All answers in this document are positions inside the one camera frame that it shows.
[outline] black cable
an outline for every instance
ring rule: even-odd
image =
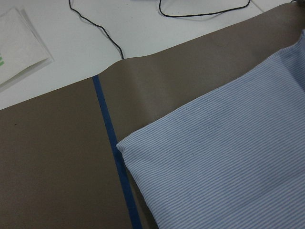
[[[214,15],[214,14],[225,13],[225,12],[229,12],[229,11],[233,11],[233,10],[243,9],[243,8],[246,8],[250,4],[251,0],[248,0],[248,3],[244,6],[241,6],[241,7],[231,8],[231,9],[228,9],[228,10],[222,10],[222,11],[214,12],[214,13],[201,13],[201,14],[190,14],[190,15],[168,15],[168,14],[165,14],[161,10],[161,1],[162,0],[159,1],[159,11],[163,16],[169,17],[169,18],[185,18],[185,17],[198,17],[198,16]]]
[[[69,0],[69,6],[70,6],[70,9],[72,11],[76,12],[81,18],[85,19],[87,22],[91,23],[92,25],[94,25],[98,28],[101,28],[104,31],[104,33],[106,34],[106,36],[108,37],[108,39],[119,49],[119,51],[121,53],[121,58],[122,58],[122,60],[124,60],[123,51],[122,51],[121,47],[116,42],[114,42],[114,40],[109,36],[109,34],[107,33],[107,31],[105,30],[104,27],[102,27],[101,25],[95,24],[94,22],[90,21],[88,18],[85,18],[84,16],[82,16],[76,9],[72,8],[71,0]]]

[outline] striped fabric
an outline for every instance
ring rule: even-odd
[[[305,36],[122,140],[160,229],[305,228]]]

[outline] folded paper towel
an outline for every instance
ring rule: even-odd
[[[15,8],[0,16],[0,84],[48,57]]]

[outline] folded fabric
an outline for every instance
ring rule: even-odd
[[[117,144],[160,229],[305,227],[304,34]]]
[[[0,84],[48,57],[15,8],[0,16]]]

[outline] green print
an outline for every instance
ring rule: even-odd
[[[0,54],[0,66],[4,64],[4,61],[2,60],[1,54]]]

